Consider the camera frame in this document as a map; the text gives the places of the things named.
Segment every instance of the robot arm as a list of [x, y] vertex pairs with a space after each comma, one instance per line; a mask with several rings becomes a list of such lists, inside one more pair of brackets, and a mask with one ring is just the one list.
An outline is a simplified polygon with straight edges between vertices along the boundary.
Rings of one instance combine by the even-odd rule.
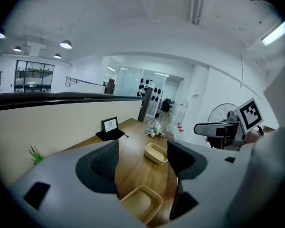
[[245, 102], [235, 111], [228, 112], [224, 123], [199, 123], [195, 134], [207, 136], [212, 147], [238, 151], [247, 134], [263, 121], [254, 98]]

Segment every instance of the flowers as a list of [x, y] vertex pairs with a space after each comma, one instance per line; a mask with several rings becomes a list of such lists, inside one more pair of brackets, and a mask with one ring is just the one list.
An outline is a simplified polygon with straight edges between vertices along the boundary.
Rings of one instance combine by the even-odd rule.
[[146, 135], [151, 135], [151, 137], [162, 136], [162, 126], [159, 124], [158, 121], [155, 120], [153, 123], [148, 124]]

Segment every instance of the fan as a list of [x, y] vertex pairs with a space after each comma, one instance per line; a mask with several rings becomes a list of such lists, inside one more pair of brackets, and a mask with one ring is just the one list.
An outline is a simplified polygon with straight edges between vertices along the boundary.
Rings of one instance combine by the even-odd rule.
[[227, 119], [227, 114], [229, 111], [235, 111], [237, 109], [237, 106], [230, 103], [220, 104], [214, 110], [211, 112], [208, 123], [219, 123], [219, 122], [225, 122]]

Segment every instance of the wooden table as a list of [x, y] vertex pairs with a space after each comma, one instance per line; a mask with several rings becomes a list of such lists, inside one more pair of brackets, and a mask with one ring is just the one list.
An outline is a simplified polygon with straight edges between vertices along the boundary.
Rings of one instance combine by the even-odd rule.
[[[168, 223], [176, 191], [176, 175], [169, 162], [160, 166], [143, 154], [148, 143], [156, 143], [167, 149], [168, 138], [146, 136], [146, 124], [132, 118], [119, 124], [119, 129], [129, 136], [129, 138], [123, 136], [119, 139], [119, 162], [115, 183], [120, 199], [138, 186], [148, 186], [162, 198], [162, 206], [148, 226], [156, 227]], [[98, 142], [102, 140], [95, 136], [67, 150]]]

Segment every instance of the beige tray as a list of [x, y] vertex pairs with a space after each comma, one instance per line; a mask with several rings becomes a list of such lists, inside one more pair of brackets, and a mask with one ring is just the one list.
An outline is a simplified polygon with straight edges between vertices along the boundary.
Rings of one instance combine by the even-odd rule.
[[168, 161], [167, 151], [152, 142], [144, 148], [144, 155], [159, 165], [163, 165]]
[[139, 186], [120, 201], [145, 225], [156, 215], [162, 205], [160, 195], [147, 186]]

